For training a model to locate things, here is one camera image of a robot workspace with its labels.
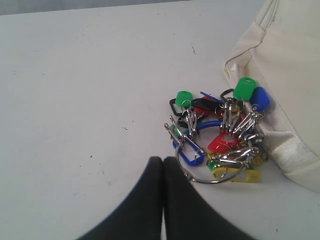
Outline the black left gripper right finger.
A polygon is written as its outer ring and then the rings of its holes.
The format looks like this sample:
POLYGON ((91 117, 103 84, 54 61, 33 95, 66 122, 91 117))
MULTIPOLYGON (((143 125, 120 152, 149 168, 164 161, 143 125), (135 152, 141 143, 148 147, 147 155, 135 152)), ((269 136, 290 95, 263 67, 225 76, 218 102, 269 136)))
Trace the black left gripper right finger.
POLYGON ((164 222, 168 240, 251 240, 199 195, 175 157, 163 160, 164 222))

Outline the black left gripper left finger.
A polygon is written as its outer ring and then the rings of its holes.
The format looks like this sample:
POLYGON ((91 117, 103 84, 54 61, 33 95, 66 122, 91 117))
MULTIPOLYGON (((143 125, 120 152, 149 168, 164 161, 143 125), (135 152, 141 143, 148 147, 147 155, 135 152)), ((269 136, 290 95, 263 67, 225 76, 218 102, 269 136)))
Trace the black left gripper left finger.
POLYGON ((164 205, 164 169, 149 158, 138 182, 123 202, 80 240, 159 240, 164 205))

